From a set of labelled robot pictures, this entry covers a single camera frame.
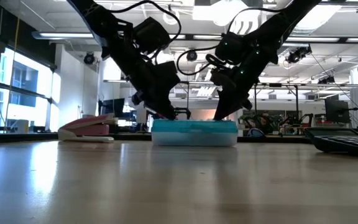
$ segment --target pink stapler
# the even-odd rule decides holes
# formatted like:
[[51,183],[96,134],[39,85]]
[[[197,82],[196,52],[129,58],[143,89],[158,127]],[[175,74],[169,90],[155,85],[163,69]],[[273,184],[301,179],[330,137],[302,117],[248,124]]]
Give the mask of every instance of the pink stapler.
[[72,121],[58,130],[60,141],[106,142],[114,141],[109,134],[109,123],[114,122],[114,114],[104,114]]

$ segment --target white wall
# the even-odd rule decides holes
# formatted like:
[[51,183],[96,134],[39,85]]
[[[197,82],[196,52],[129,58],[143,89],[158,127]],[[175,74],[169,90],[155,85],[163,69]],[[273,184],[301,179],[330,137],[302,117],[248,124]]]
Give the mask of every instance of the white wall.
[[113,100],[120,98],[120,83],[105,83],[103,80],[120,80],[121,70],[117,64],[108,58],[99,64],[99,91],[98,99]]
[[95,114],[98,74],[69,54],[63,45],[57,45],[55,63],[61,78],[58,126],[78,119],[80,111]]

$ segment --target plastic lid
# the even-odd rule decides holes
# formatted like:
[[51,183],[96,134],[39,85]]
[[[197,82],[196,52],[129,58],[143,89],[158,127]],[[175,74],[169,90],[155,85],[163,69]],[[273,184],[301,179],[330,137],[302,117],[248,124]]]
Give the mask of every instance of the plastic lid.
[[153,122],[152,132],[170,133],[237,133],[237,127],[233,121],[170,121],[156,119]]

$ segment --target table surface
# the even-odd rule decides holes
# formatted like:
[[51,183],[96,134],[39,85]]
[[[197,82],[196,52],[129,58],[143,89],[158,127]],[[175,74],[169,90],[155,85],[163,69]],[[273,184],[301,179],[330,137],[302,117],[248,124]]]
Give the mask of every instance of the table surface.
[[307,144],[0,145],[0,223],[358,223],[358,157]]

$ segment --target window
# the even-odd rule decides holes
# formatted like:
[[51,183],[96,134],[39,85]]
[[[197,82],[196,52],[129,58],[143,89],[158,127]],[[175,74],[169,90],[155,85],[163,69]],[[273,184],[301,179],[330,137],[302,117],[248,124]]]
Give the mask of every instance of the window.
[[7,126],[16,120],[28,120],[29,126],[45,126],[48,101],[43,98],[11,92],[7,109]]
[[2,85],[0,88],[0,130],[6,126],[10,129],[10,133],[14,133],[24,123],[28,123],[30,127],[46,126],[49,104],[47,98],[52,95],[52,75],[48,67],[20,53],[14,53],[11,49],[5,49],[0,58],[0,83],[45,95],[45,97],[36,97],[19,90],[12,91],[11,88]]
[[52,71],[20,53],[6,49],[1,54],[0,82],[21,89],[51,95]]
[[11,93],[11,103],[14,105],[35,107],[36,98],[34,96],[23,95],[20,93]]
[[37,92],[38,71],[13,62],[12,86]]

